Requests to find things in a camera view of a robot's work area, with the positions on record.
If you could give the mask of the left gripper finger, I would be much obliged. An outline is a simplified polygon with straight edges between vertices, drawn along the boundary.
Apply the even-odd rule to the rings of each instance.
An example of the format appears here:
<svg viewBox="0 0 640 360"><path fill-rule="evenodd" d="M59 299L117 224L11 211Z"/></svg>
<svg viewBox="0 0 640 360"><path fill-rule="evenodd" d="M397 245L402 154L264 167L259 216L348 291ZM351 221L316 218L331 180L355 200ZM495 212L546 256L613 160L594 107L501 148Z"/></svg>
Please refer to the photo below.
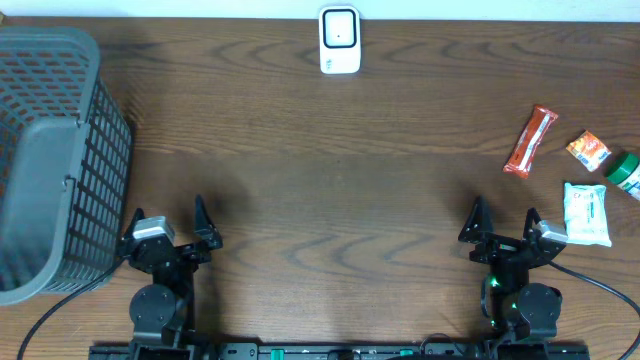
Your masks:
<svg viewBox="0 0 640 360"><path fill-rule="evenodd" d="M194 232L209 250L223 247L223 238L210 219L201 195L197 195L195 198Z"/></svg>
<svg viewBox="0 0 640 360"><path fill-rule="evenodd" d="M131 240L131 239L133 239L134 238L133 233L135 231L136 224L139 221L144 220L144 219L145 219L145 214L144 214L143 209L142 208L137 208L134 211L133 217L132 217L127 229L125 230L122 239L123 240Z"/></svg>

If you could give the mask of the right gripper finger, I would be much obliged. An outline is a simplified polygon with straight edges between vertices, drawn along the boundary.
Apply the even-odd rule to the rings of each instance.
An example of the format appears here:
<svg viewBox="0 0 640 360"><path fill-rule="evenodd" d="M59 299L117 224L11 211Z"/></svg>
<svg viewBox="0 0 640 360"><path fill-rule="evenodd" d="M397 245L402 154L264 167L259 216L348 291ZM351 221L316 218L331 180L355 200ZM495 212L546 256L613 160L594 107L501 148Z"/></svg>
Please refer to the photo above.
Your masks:
<svg viewBox="0 0 640 360"><path fill-rule="evenodd" d="M541 237L541 231L537 227L540 223L541 217L535 208L530 208L527 211L524 229L523 240L538 240Z"/></svg>
<svg viewBox="0 0 640 360"><path fill-rule="evenodd" d="M458 241L477 245L486 243L493 234L494 227L489 204L484 197L478 196L458 236Z"/></svg>

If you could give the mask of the teal wet wipes pack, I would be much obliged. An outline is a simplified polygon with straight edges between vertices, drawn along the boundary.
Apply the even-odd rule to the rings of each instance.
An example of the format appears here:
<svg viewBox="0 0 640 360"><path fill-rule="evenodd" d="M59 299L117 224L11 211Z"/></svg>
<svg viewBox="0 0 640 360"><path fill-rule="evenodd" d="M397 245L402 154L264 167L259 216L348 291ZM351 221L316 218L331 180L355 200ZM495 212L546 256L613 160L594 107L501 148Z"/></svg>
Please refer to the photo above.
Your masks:
<svg viewBox="0 0 640 360"><path fill-rule="evenodd" d="M570 244L611 247L604 185L564 184L564 223Z"/></svg>

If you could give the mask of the orange snack packet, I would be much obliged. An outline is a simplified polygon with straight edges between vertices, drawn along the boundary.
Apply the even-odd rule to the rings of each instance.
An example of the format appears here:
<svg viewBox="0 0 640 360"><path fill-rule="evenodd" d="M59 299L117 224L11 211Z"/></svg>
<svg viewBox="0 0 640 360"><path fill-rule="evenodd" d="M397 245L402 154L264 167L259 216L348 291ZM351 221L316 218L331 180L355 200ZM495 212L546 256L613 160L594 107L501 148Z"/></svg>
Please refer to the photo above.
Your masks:
<svg viewBox="0 0 640 360"><path fill-rule="evenodd" d="M584 131L566 150L589 171L596 171L611 155L610 149L595 135Z"/></svg>

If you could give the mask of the red chocolate bar wrapper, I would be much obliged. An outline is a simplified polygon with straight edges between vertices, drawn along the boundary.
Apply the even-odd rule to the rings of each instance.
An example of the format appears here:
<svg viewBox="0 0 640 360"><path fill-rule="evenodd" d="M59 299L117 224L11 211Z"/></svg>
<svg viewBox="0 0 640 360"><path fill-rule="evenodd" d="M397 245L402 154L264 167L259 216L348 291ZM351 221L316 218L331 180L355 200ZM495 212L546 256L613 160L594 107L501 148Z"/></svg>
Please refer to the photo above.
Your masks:
<svg viewBox="0 0 640 360"><path fill-rule="evenodd" d="M545 133L557 119L558 115L555 112L541 105L535 105L502 171L527 179L536 150Z"/></svg>

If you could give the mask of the green lid jar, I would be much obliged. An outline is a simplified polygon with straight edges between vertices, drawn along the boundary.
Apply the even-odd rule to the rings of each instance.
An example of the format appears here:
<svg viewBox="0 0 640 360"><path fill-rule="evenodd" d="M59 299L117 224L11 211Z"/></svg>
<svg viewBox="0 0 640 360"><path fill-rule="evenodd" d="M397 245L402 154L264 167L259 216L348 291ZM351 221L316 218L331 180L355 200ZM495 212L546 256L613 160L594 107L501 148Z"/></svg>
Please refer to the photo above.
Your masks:
<svg viewBox="0 0 640 360"><path fill-rule="evenodd" d="M639 199L639 158L636 155L622 153L608 167L605 177L634 199Z"/></svg>

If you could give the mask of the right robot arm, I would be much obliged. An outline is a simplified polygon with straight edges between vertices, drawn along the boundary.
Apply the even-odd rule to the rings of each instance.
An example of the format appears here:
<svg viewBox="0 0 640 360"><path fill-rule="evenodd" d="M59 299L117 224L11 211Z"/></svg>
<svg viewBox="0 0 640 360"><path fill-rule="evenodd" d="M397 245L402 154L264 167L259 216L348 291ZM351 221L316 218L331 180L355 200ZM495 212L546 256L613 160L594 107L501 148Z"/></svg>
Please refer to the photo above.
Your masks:
<svg viewBox="0 0 640 360"><path fill-rule="evenodd" d="M480 306L493 328L509 342L544 340L557 335L562 295L553 287L532 283L529 271L547 265L567 244L566 232L527 211L520 239L494 232L484 198L474 201L458 240L472 244L469 260L485 264Z"/></svg>

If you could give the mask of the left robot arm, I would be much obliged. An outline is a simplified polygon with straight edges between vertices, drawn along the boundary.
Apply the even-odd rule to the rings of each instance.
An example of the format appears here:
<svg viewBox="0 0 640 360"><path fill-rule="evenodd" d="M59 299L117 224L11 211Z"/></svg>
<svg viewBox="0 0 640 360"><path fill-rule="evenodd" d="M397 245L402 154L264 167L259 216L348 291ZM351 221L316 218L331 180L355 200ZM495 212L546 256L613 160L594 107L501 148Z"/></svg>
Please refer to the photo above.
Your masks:
<svg viewBox="0 0 640 360"><path fill-rule="evenodd" d="M194 273L223 247L204 199L195 197L196 240L174 243L175 231L164 216L147 217L138 208L126 229L119 254L129 266L152 276L129 306L134 325L131 359L216 359L216 346L195 330Z"/></svg>

